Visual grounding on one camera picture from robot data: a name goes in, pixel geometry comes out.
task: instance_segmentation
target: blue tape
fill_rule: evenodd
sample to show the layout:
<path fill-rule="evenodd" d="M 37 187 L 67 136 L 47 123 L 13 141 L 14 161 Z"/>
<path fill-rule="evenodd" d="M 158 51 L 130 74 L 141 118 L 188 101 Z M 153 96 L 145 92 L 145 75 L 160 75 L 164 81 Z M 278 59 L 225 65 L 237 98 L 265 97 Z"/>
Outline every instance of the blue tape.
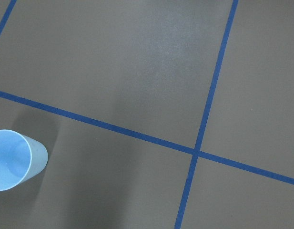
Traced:
<path fill-rule="evenodd" d="M 286 177 L 277 173 L 273 173 L 264 169 L 249 166 L 240 162 L 236 162 L 236 161 L 229 160 L 220 156 L 212 155 L 203 151 L 200 151 L 198 155 L 202 158 L 205 158 L 211 161 L 215 161 L 224 165 L 232 166 L 232 167 L 239 168 L 239 169 L 242 169 L 251 173 L 255 173 L 264 177 L 269 177 L 275 180 L 283 181 L 285 183 L 294 185 L 294 178 L 291 178 L 291 177 Z"/>
<path fill-rule="evenodd" d="M 238 0 L 234 0 L 232 3 L 232 7 L 230 10 L 229 16 L 228 16 L 228 20 L 226 23 L 224 35 L 222 38 L 222 42 L 221 42 L 221 46 L 220 46 L 220 50 L 219 50 L 219 54 L 218 54 L 218 59 L 217 59 L 215 69 L 213 72 L 213 79 L 212 79 L 210 89 L 208 92 L 208 96 L 207 96 L 207 100 L 206 100 L 206 104 L 205 104 L 205 108 L 204 108 L 204 112 L 203 112 L 203 116 L 202 116 L 202 120 L 201 120 L 201 125 L 200 125 L 198 136 L 196 139 L 196 143 L 195 143 L 195 147 L 194 147 L 194 154 L 193 154 L 191 162 L 190 162 L 188 176 L 186 179 L 186 183 L 185 183 L 183 194 L 182 194 L 182 199 L 181 199 L 180 206 L 179 206 L 179 211 L 178 211 L 175 225 L 174 225 L 175 229 L 180 229 L 181 225 L 182 225 L 182 220 L 184 217 L 184 213 L 185 213 L 185 209 L 186 209 L 186 205 L 187 205 L 187 201 L 188 201 L 188 196 L 190 193 L 191 184 L 192 184 L 192 180 L 193 180 L 193 176 L 194 176 L 194 172 L 195 172 L 195 168 L 196 168 L 196 163 L 198 161 L 199 151 L 201 149 L 202 140 L 203 140 L 206 125 L 207 125 L 207 120 L 208 120 L 210 108 L 211 108 L 211 105 L 213 102 L 214 92 L 215 92 L 215 89 L 217 86 L 217 82 L 218 82 L 218 78 L 219 78 L 219 74 L 220 74 L 220 69 L 221 69 L 221 65 L 222 65 L 222 61 L 223 61 L 223 57 L 224 57 L 224 53 L 225 53 L 225 49 L 226 49 L 226 45 L 227 45 L 227 40 L 228 40 L 230 31 L 232 28 L 233 18 L 236 13 L 237 5 L 238 5 Z"/>
<path fill-rule="evenodd" d="M 96 119 L 88 118 L 88 117 L 85 117 L 83 115 L 72 113 L 72 112 L 69 112 L 69 111 L 65 111 L 65 110 L 62 110 L 62 109 L 59 109 L 59 108 L 56 108 L 56 107 L 53 107 L 53 106 L 38 103 L 36 101 L 25 99 L 25 98 L 22 98 L 22 97 L 19 97 L 19 96 L 16 96 L 16 95 L 12 95 L 12 94 L 9 94 L 9 93 L 6 93 L 6 92 L 0 91 L 0 97 L 4 98 L 4 99 L 11 100 L 11 101 L 14 101 L 14 102 L 17 102 L 17 103 L 20 103 L 20 104 L 24 104 L 24 105 L 31 106 L 31 107 L 34 107 L 34 108 L 38 108 L 38 109 L 43 110 L 43 111 L 47 111 L 47 112 L 51 112 L 51 113 L 54 113 L 54 114 L 57 114 L 57 115 L 60 115 L 60 116 L 71 118 L 71 119 L 74 119 L 74 120 L 77 120 L 77 121 L 80 121 L 80 122 L 83 122 L 83 123 L 88 123 L 88 124 L 91 124 L 91 125 L 94 125 L 94 126 L 98 126 L 98 127 L 103 128 L 103 129 L 112 130 L 114 132 L 117 132 L 117 133 L 120 133 L 120 134 L 123 134 L 123 135 L 127 135 L 127 136 L 131 136 L 131 137 L 134 137 L 134 138 L 138 138 L 138 139 L 141 139 L 141 140 L 144 140 L 144 141 L 147 141 L 147 142 L 151 142 L 151 143 L 154 143 L 154 144 L 157 144 L 157 145 L 160 145 L 160 146 L 165 146 L 165 147 L 168 147 L 170 149 L 175 149 L 175 150 L 178 150 L 178 151 L 182 151 L 184 153 L 193 154 L 193 149 L 191 149 L 189 147 L 186 147 L 186 146 L 182 146 L 182 145 L 179 145 L 179 144 L 176 144 L 176 143 L 173 143 L 173 142 L 169 142 L 169 141 L 166 141 L 166 140 L 163 140 L 163 139 L 160 139 L 160 138 L 152 137 L 150 135 L 145 135 L 145 134 L 133 131 L 133 130 L 129 130 L 129 129 L 122 128 L 122 127 L 119 127 L 119 126 L 116 126 L 116 125 L 105 123 L 105 122 L 102 122 L 102 121 L 99 121 L 99 120 L 96 120 Z"/>
<path fill-rule="evenodd" d="M 6 22 L 7 22 L 8 18 L 9 18 L 9 16 L 10 16 L 11 11 L 12 11 L 12 9 L 13 9 L 16 2 L 17 2 L 17 0 L 11 0 L 10 1 L 9 5 L 8 5 L 8 7 L 7 7 L 7 9 L 6 9 L 5 13 L 4 13 L 4 16 L 3 16 L 2 20 L 0 21 L 0 35 L 1 35 L 5 25 L 6 25 Z"/>

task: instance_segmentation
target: light blue cup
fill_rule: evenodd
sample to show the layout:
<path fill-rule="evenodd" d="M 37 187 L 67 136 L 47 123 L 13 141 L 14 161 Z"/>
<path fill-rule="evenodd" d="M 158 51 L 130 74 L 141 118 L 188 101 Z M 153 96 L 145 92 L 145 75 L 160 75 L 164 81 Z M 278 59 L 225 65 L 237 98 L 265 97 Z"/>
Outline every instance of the light blue cup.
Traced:
<path fill-rule="evenodd" d="M 0 191 L 37 175 L 47 160 L 47 150 L 40 142 L 12 130 L 0 130 Z"/>

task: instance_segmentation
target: cup rim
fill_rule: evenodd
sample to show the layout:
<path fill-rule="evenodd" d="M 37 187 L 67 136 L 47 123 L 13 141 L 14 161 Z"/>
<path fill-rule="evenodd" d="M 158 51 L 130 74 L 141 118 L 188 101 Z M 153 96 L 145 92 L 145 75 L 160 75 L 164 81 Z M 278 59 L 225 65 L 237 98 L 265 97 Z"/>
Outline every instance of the cup rim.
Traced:
<path fill-rule="evenodd" d="M 27 174 L 28 174 L 28 172 L 29 172 L 29 170 L 30 170 L 30 167 L 31 167 L 32 153 L 31 153 L 31 147 L 30 147 L 30 145 L 29 145 L 27 139 L 26 139 L 22 134 L 20 134 L 20 133 L 14 131 L 14 130 L 7 130 L 7 129 L 2 129 L 2 130 L 0 130 L 0 132 L 10 132 L 10 133 L 13 133 L 13 134 L 18 135 L 19 137 L 21 137 L 21 138 L 25 141 L 26 145 L 28 146 L 29 154 L 30 154 L 29 166 L 27 167 L 27 170 L 26 170 L 25 174 L 24 174 L 24 175 L 22 176 L 22 178 L 21 178 L 17 183 L 15 183 L 14 185 L 11 185 L 11 186 L 9 186 L 9 187 L 7 187 L 7 188 L 2 188 L 2 189 L 0 189 L 0 191 L 5 191 L 5 190 L 11 189 L 11 188 L 17 186 L 18 184 L 20 184 L 20 183 L 23 181 L 23 179 L 27 176 Z"/>

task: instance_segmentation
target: cup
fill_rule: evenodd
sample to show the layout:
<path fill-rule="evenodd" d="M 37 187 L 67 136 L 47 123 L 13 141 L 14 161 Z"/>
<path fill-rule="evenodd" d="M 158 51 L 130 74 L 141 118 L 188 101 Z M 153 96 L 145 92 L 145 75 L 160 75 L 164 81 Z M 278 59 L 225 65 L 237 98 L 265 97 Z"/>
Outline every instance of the cup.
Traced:
<path fill-rule="evenodd" d="M 40 173 L 48 160 L 40 142 L 12 130 L 0 130 L 0 191 Z"/>

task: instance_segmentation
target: blue line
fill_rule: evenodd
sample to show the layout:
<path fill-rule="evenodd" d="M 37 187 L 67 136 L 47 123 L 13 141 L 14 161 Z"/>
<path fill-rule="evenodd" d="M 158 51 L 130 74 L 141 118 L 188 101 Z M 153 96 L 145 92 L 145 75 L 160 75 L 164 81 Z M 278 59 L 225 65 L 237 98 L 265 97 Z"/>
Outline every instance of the blue line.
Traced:
<path fill-rule="evenodd" d="M 7 7 L 7 9 L 6 9 L 5 13 L 4 13 L 4 16 L 3 16 L 2 20 L 0 21 L 0 35 L 1 35 L 5 25 L 6 25 L 6 22 L 7 22 L 8 18 L 9 18 L 9 16 L 10 16 L 11 11 L 12 11 L 12 9 L 13 9 L 16 2 L 17 2 L 17 0 L 11 0 L 10 1 L 9 5 L 8 5 L 8 7 Z"/>
<path fill-rule="evenodd" d="M 184 217 L 184 213 L 185 213 L 185 209 L 186 209 L 186 205 L 187 205 L 187 201 L 188 201 L 188 196 L 190 193 L 191 184 L 192 184 L 192 180 L 193 180 L 193 176 L 194 176 L 194 172 L 195 172 L 195 168 L 196 168 L 196 163 L 198 161 L 199 151 L 201 149 L 202 140 L 203 140 L 206 125 L 207 125 L 207 120 L 208 120 L 210 108 L 211 108 L 211 105 L 213 102 L 214 92 L 215 92 L 215 89 L 217 86 L 217 82 L 218 82 L 218 78 L 219 78 L 219 74 L 220 74 L 220 69 L 221 69 L 221 65 L 222 65 L 222 61 L 223 61 L 223 57 L 224 57 L 224 53 L 225 53 L 225 49 L 226 49 L 226 45 L 227 45 L 227 40 L 228 40 L 230 31 L 232 28 L 233 18 L 236 13 L 236 9 L 237 9 L 237 4 L 238 4 L 238 0 L 234 0 L 232 7 L 231 7 L 231 10 L 230 10 L 230 13 L 229 13 L 227 23 L 226 23 L 225 32 L 224 32 L 224 35 L 222 38 L 217 63 L 216 63 L 216 66 L 215 66 L 215 69 L 213 72 L 213 79 L 212 79 L 210 89 L 208 92 L 208 96 L 207 96 L 207 100 L 206 100 L 206 104 L 205 104 L 205 109 L 204 109 L 202 120 L 201 120 L 201 125 L 199 128 L 197 140 L 196 140 L 195 147 L 194 147 L 194 154 L 191 158 L 188 176 L 186 179 L 186 183 L 185 183 L 183 194 L 182 194 L 182 199 L 180 202 L 179 211 L 178 211 L 177 218 L 176 218 L 175 225 L 174 225 L 175 229 L 180 229 L 181 225 L 182 225 L 182 220 Z"/>
<path fill-rule="evenodd" d="M 273 173 L 273 172 L 270 172 L 270 171 L 267 171 L 264 169 L 249 166 L 249 165 L 246 165 L 246 164 L 243 164 L 240 162 L 236 162 L 236 161 L 233 161 L 230 159 L 226 159 L 226 158 L 212 155 L 212 154 L 202 152 L 202 151 L 200 151 L 198 155 L 202 158 L 205 158 L 205 159 L 208 159 L 211 161 L 215 161 L 215 162 L 218 162 L 218 163 L 221 163 L 224 165 L 232 166 L 232 167 L 239 168 L 239 169 L 242 169 L 242 170 L 245 170 L 245 171 L 248 171 L 251 173 L 255 173 L 255 174 L 258 174 L 258 175 L 261 175 L 264 177 L 269 177 L 269 178 L 272 178 L 275 180 L 283 181 L 285 183 L 289 183 L 291 185 L 294 185 L 294 178 L 291 178 L 291 177 L 286 177 L 286 176 L 283 176 L 283 175 L 280 175 L 277 173 Z"/>
<path fill-rule="evenodd" d="M 138 139 L 141 139 L 141 140 L 144 140 L 144 141 L 147 141 L 147 142 L 155 143 L 155 144 L 158 144 L 160 146 L 165 146 L 165 147 L 168 147 L 168 148 L 171 148 L 171 149 L 182 151 L 184 153 L 193 154 L 193 149 L 191 149 L 189 147 L 186 147 L 186 146 L 182 146 L 182 145 L 179 145 L 179 144 L 176 144 L 176 143 L 173 143 L 173 142 L 169 142 L 169 141 L 166 141 L 166 140 L 163 140 L 163 139 L 160 139 L 160 138 L 152 137 L 150 135 L 145 135 L 145 134 L 133 131 L 133 130 L 129 130 L 129 129 L 122 128 L 122 127 L 119 127 L 119 126 L 116 126 L 116 125 L 105 123 L 105 122 L 102 122 L 102 121 L 99 121 L 99 120 L 96 120 L 96 119 L 88 118 L 86 116 L 76 114 L 76 113 L 72 113 L 72 112 L 69 112 L 69 111 L 65 111 L 65 110 L 62 110 L 62 109 L 59 109 L 59 108 L 56 108 L 56 107 L 53 107 L 53 106 L 38 103 L 36 101 L 25 99 L 25 98 L 22 98 L 22 97 L 19 97 L 19 96 L 16 96 L 16 95 L 12 95 L 12 94 L 9 94 L 9 93 L 6 93 L 6 92 L 0 91 L 0 97 L 4 98 L 4 99 L 11 100 L 11 101 L 14 101 L 14 102 L 17 102 L 17 103 L 20 103 L 20 104 L 24 104 L 24 105 L 31 106 L 31 107 L 34 107 L 34 108 L 38 108 L 38 109 L 41 109 L 43 111 L 48 111 L 48 112 L 51 112 L 51 113 L 54 113 L 54 114 L 57 114 L 57 115 L 60 115 L 60 116 L 71 118 L 71 119 L 74 119 L 74 120 L 77 120 L 77 121 L 80 121 L 80 122 L 83 122 L 83 123 L 88 123 L 88 124 L 91 124 L 91 125 L 94 125 L 94 126 L 98 126 L 98 127 L 103 128 L 103 129 L 112 130 L 114 132 L 117 132 L 117 133 L 120 133 L 120 134 L 123 134 L 123 135 L 131 136 L 131 137 L 138 138 Z"/>

